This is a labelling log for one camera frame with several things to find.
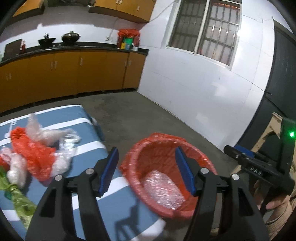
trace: black countertop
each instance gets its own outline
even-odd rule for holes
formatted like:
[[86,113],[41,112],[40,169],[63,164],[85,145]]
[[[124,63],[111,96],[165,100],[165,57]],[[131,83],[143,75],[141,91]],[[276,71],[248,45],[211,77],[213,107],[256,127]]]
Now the black countertop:
[[114,44],[96,43],[96,42],[77,42],[76,45],[70,45],[70,46],[65,45],[64,43],[53,43],[53,45],[55,45],[55,47],[42,48],[39,45],[39,46],[27,48],[26,53],[16,55],[9,59],[3,60],[2,62],[0,62],[0,66],[3,66],[15,60],[18,60],[21,58],[27,58],[36,54],[49,53],[54,51],[63,51],[63,50],[108,50],[108,51],[116,51],[116,52],[124,52],[124,53],[134,52],[134,53],[139,53],[143,55],[148,55],[148,52],[149,52],[148,49],[141,49],[141,48],[139,48],[138,51],[117,49],[116,45]]

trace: concrete floor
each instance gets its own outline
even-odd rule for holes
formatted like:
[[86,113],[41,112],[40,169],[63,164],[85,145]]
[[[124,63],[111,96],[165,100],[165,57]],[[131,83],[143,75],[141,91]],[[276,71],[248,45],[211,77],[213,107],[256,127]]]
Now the concrete floor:
[[[183,137],[200,149],[213,162],[219,175],[228,176],[236,166],[234,160],[196,133],[175,116],[150,101],[138,92],[105,93],[64,99],[28,107],[0,117],[0,123],[31,112],[52,107],[81,104],[102,127],[108,150],[116,146],[120,152],[120,162],[129,149],[139,140],[153,132],[161,132]],[[167,240],[181,241],[189,221],[166,220]]]

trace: black door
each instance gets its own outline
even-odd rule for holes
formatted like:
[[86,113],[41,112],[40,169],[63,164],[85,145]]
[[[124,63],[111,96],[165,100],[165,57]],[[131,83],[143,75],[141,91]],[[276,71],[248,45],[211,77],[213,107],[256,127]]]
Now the black door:
[[[267,127],[272,112],[296,120],[296,40],[275,21],[275,50],[268,84],[250,125],[238,144],[252,149]],[[260,152],[277,160],[279,139],[269,137]]]

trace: tiled wall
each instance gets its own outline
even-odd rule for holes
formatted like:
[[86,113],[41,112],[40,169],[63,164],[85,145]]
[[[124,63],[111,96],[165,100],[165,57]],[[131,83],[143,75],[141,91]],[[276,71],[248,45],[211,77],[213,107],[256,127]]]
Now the tiled wall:
[[[45,8],[44,14],[27,18],[8,26],[0,36],[0,52],[4,53],[5,45],[17,39],[24,39],[26,47],[37,46],[38,39],[45,33],[61,42],[61,36],[69,31],[81,35],[82,42],[116,43],[117,30],[120,28],[136,28],[137,24],[123,19],[102,14],[88,13],[88,7],[65,6]],[[113,42],[106,41],[106,36]]]
[[[157,0],[152,19],[171,3]],[[150,52],[138,91],[222,150],[236,144],[262,99],[274,52],[273,19],[290,28],[267,0],[243,0],[239,42],[228,68],[164,46],[174,4],[140,25],[141,47]]]

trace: window pane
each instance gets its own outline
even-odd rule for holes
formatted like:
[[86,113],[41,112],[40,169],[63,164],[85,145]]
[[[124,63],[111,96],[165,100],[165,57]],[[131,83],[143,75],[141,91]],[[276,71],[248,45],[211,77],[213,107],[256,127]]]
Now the window pane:
[[194,50],[205,4],[206,0],[182,0],[169,46]]
[[240,9],[237,4],[216,1],[209,14],[198,53],[229,65],[239,29]]

